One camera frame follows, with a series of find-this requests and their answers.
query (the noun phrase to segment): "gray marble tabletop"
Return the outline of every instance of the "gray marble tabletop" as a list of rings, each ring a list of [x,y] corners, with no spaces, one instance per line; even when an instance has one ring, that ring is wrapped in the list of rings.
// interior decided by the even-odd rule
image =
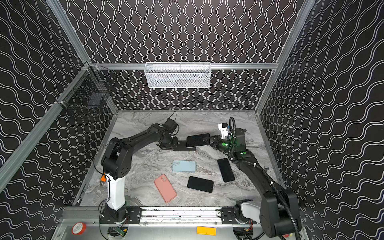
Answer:
[[[172,111],[119,112],[118,119],[109,139],[124,138],[147,129],[152,123],[164,123]],[[276,180],[272,164],[257,126],[253,112],[177,112],[176,122],[180,126],[177,137],[186,139],[189,135],[210,133],[218,135],[218,124],[228,122],[233,116],[236,126],[246,128],[247,148],[256,156],[262,167]],[[155,143],[149,144],[132,157],[132,167],[125,181],[127,204],[131,206],[233,206],[237,200],[253,199],[261,201],[260,195],[249,178],[235,164],[231,164],[235,181],[224,183],[217,160],[226,156],[210,146],[198,147],[194,152],[174,152],[161,150]],[[194,160],[197,163],[195,173],[172,172],[173,160]],[[154,180],[165,174],[177,197],[165,203]],[[213,193],[187,188],[189,176],[201,177],[214,182]],[[85,190],[81,206],[97,206],[107,198],[107,185],[100,186],[100,174],[95,172]]]

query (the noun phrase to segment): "patterned wall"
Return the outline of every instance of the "patterned wall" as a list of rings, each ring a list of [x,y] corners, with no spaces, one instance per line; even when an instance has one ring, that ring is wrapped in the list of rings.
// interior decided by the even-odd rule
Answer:
[[[111,119],[108,107],[99,121],[75,121],[62,111],[0,194],[0,239],[51,239]]]
[[[212,71],[210,88],[149,88],[144,71],[120,71],[111,96],[118,109],[254,110],[271,70]]]
[[[312,240],[384,239],[383,16],[318,0],[261,114]]]
[[[303,0],[61,0],[93,62],[276,62]]]
[[[0,1],[0,166],[83,65],[43,0]]]

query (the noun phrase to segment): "metal basket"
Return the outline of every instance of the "metal basket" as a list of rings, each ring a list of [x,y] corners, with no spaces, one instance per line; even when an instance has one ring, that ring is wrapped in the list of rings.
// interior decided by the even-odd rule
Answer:
[[[144,74],[150,88],[209,88],[211,63],[148,62]]]
[[[88,73],[60,103],[65,114],[75,120],[97,120],[101,108],[107,106],[106,100],[116,78],[116,72],[107,68],[90,67]]]

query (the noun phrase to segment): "orange rectangular object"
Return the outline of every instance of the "orange rectangular object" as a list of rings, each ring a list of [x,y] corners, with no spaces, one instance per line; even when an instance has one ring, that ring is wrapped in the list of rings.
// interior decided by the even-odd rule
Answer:
[[[164,174],[156,178],[154,182],[165,202],[170,202],[177,196],[167,176]]]
[[[214,227],[197,227],[197,234],[216,236]]]

